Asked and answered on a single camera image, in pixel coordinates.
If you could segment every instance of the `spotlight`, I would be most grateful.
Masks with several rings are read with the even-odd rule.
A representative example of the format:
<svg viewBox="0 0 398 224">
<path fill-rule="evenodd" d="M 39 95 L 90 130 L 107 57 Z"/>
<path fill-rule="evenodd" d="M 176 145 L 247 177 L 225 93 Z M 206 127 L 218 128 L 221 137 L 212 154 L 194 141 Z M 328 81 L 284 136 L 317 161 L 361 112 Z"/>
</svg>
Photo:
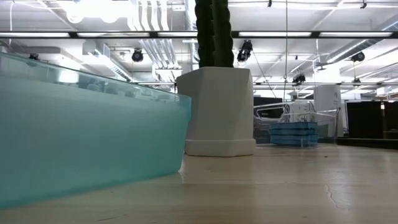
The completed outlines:
<svg viewBox="0 0 398 224">
<path fill-rule="evenodd" d="M 353 62 L 362 62 L 363 60 L 365 60 L 365 54 L 360 52 L 354 56 L 351 57 L 351 60 Z"/>
<path fill-rule="evenodd" d="M 305 82 L 305 75 L 303 73 L 298 74 L 296 77 L 293 78 L 293 83 L 300 84 Z"/>
<path fill-rule="evenodd" d="M 30 54 L 29 55 L 29 59 L 40 61 L 39 60 L 39 54 L 37 54 L 37 53 Z M 37 66 L 35 62 L 26 62 L 26 64 L 28 64 L 28 66 L 30 66 L 30 67 L 36 67 Z"/>
<path fill-rule="evenodd" d="M 39 60 L 39 54 L 37 54 L 37 53 L 32 53 L 32 54 L 30 54 L 30 55 L 29 55 L 29 59 L 32 59 L 32 60 Z"/>
<path fill-rule="evenodd" d="M 239 50 L 238 57 L 236 58 L 238 62 L 245 62 L 250 57 L 250 52 L 253 50 L 253 45 L 250 40 L 244 40 L 241 49 Z"/>
<path fill-rule="evenodd" d="M 354 78 L 353 83 L 361 83 L 361 80 L 359 78 Z"/>
<path fill-rule="evenodd" d="M 134 62 L 141 62 L 144 59 L 144 56 L 142 55 L 142 49 L 134 49 L 131 59 Z"/>
</svg>

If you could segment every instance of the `stacked crates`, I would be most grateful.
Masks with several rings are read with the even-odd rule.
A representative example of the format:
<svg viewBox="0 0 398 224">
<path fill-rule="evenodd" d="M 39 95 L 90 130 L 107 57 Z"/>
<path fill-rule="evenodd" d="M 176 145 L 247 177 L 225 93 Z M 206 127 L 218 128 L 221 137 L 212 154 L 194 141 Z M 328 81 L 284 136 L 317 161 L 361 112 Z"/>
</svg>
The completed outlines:
<svg viewBox="0 0 398 224">
<path fill-rule="evenodd" d="M 271 143 L 290 146 L 315 146 L 318 144 L 318 123 L 273 123 L 269 126 Z"/>
</svg>

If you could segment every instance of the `black panel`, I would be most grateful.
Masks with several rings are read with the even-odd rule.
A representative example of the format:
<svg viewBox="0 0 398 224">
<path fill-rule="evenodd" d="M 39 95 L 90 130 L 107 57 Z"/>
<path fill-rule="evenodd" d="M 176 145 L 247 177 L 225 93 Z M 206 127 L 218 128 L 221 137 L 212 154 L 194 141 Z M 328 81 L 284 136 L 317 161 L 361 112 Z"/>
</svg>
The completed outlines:
<svg viewBox="0 0 398 224">
<path fill-rule="evenodd" d="M 373 147 L 378 149 L 398 149 L 396 139 L 358 139 L 358 138 L 337 138 L 340 146 Z"/>
<path fill-rule="evenodd" d="M 384 102 L 384 107 L 386 121 L 384 137 L 387 139 L 398 139 L 398 102 Z"/>
<path fill-rule="evenodd" d="M 380 101 L 347 102 L 347 118 L 350 138 L 383 138 Z"/>
<path fill-rule="evenodd" d="M 254 97 L 254 106 L 260 106 L 260 105 L 268 105 L 271 103 L 281 103 L 282 98 L 271 98 L 271 97 Z"/>
</svg>

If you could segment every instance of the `floor crack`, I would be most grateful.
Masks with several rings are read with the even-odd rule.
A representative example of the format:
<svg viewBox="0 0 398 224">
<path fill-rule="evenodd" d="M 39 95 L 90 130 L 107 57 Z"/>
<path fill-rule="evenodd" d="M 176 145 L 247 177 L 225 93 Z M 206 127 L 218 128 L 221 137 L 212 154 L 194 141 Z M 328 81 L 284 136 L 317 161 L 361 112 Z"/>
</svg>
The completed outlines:
<svg viewBox="0 0 398 224">
<path fill-rule="evenodd" d="M 325 185 L 326 185 L 327 190 L 329 192 L 329 199 L 333 202 L 335 208 L 339 208 L 338 205 L 337 205 L 336 200 L 333 198 L 333 192 L 330 190 L 330 186 L 328 184 L 325 184 Z"/>
</svg>

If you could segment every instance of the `dark wall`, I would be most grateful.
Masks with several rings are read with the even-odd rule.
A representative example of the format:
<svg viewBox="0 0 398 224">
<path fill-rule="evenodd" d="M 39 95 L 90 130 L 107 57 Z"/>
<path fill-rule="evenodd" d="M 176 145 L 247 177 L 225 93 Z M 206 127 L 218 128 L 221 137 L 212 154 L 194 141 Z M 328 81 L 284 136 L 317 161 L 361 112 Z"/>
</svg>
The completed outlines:
<svg viewBox="0 0 398 224">
<path fill-rule="evenodd" d="M 347 118 L 350 138 L 383 138 L 380 101 L 347 102 Z"/>
<path fill-rule="evenodd" d="M 390 131 L 398 129 L 398 101 L 397 102 L 384 102 L 385 116 L 386 116 L 386 130 Z"/>
<path fill-rule="evenodd" d="M 281 103 L 281 102 L 282 98 L 259 97 L 259 96 L 254 97 L 254 106 L 268 105 L 271 103 Z"/>
</svg>

